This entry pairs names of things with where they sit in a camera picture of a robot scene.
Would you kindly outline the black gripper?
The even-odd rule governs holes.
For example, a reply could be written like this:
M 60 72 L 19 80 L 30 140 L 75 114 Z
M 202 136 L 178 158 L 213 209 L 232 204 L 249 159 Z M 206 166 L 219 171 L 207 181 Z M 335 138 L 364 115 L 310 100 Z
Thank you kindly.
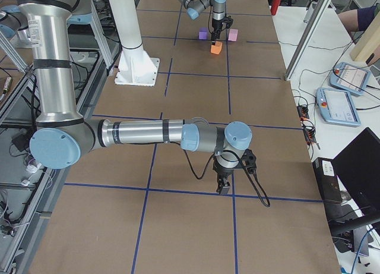
M 217 189 L 216 192 L 221 195 L 226 195 L 230 190 L 228 177 L 234 172 L 233 168 L 221 166 L 218 162 L 213 163 L 213 170 L 217 173 Z
M 211 44 L 215 45 L 216 41 L 218 41 L 220 39 L 220 33 L 223 29 L 223 20 L 222 19 L 217 20 L 217 19 L 213 18 L 211 25 L 213 28 L 213 30 L 211 32 Z

